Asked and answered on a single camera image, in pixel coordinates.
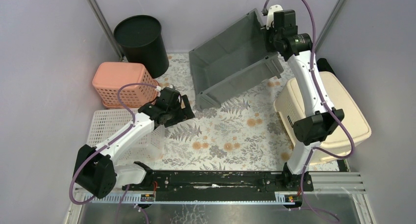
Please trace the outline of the white perforated plastic basket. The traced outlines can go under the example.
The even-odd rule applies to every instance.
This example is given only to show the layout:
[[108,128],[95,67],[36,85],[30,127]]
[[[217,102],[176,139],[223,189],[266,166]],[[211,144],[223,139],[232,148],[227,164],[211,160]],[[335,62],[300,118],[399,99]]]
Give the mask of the white perforated plastic basket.
[[114,165],[142,162],[150,166],[163,154],[164,126],[153,129],[147,116],[135,116],[125,109],[98,110],[94,113],[86,144],[100,149],[134,126],[121,138],[109,145],[102,154],[110,155]]

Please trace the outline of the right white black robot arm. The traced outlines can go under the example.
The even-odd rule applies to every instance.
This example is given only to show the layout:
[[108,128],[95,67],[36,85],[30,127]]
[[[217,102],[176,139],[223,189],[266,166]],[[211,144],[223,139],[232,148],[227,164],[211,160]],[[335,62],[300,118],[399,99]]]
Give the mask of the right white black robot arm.
[[304,103],[303,119],[293,123],[296,138],[291,158],[285,163],[281,183],[289,191],[303,189],[310,160],[322,142],[344,118],[342,109],[335,109],[327,96],[313,56],[313,39],[300,34],[294,10],[279,5],[262,10],[266,17],[263,36],[266,49],[277,52],[291,68]]

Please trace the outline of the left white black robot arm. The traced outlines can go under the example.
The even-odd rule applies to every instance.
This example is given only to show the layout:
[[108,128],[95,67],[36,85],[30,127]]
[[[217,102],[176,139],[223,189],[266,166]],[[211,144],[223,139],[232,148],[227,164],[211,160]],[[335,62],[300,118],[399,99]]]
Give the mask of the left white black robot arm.
[[187,95],[165,87],[154,101],[133,113],[132,119],[119,131],[95,147],[84,145],[78,150],[69,196],[77,204],[73,191],[78,184],[94,197],[106,197],[114,187],[135,185],[147,190],[152,185],[151,169],[135,161],[117,165],[128,150],[159,126],[170,127],[194,118]]

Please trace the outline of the black crumpled cloth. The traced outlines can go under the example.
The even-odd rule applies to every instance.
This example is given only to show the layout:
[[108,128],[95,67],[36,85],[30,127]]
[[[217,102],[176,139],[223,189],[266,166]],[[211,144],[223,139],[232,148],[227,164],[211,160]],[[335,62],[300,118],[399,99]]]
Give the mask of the black crumpled cloth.
[[333,75],[336,75],[333,68],[329,64],[328,60],[326,58],[320,58],[316,61],[317,68],[319,72],[330,72]]

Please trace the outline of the aluminium frame rail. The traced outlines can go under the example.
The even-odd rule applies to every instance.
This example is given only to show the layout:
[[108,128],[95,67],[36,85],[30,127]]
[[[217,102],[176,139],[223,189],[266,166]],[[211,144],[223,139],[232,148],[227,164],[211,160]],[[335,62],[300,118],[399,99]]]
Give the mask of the aluminium frame rail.
[[81,175],[78,184],[87,192],[75,204],[96,200],[118,202],[117,187],[123,199],[139,204],[284,204],[298,205],[304,194],[362,194],[362,178],[349,172],[288,171],[174,171],[145,168],[138,181],[123,181],[107,172]]

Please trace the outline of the floral patterned table mat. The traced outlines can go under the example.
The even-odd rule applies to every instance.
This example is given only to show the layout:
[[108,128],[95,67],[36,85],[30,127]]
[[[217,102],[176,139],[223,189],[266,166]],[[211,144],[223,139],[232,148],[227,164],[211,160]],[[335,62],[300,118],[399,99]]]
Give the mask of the floral patterned table mat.
[[264,80],[218,108],[198,110],[189,56],[172,53],[169,69],[158,82],[187,95],[195,117],[168,128],[158,128],[163,149],[129,149],[118,164],[141,161],[155,170],[279,171],[289,160],[292,142],[275,113],[273,102],[293,78],[288,64],[280,77]]

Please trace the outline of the pink perforated plastic basket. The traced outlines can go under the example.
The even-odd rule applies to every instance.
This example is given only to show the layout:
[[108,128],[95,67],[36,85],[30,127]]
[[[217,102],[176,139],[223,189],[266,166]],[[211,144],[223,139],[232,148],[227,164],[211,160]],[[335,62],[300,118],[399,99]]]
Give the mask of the pink perforated plastic basket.
[[139,63],[103,62],[92,79],[92,85],[107,109],[122,108],[117,92],[124,85],[131,83],[140,85],[128,86],[120,93],[120,99],[129,108],[139,108],[158,94],[154,88],[158,86],[158,82],[151,77],[145,66]]

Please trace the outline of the large black cylindrical container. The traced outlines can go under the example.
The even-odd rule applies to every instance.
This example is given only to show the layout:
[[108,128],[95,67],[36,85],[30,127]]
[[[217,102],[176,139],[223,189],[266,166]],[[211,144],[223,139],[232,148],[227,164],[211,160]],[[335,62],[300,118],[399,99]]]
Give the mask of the large black cylindrical container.
[[158,19],[149,15],[126,18],[117,24],[113,35],[129,62],[144,65],[152,78],[166,73],[169,59]]

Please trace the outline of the grey plastic storage bin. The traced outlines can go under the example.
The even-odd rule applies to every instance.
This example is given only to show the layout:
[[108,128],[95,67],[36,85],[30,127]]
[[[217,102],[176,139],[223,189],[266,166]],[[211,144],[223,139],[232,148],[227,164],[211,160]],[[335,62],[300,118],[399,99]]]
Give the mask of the grey plastic storage bin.
[[279,55],[266,51],[262,26],[253,9],[188,53],[198,110],[219,108],[284,71]]

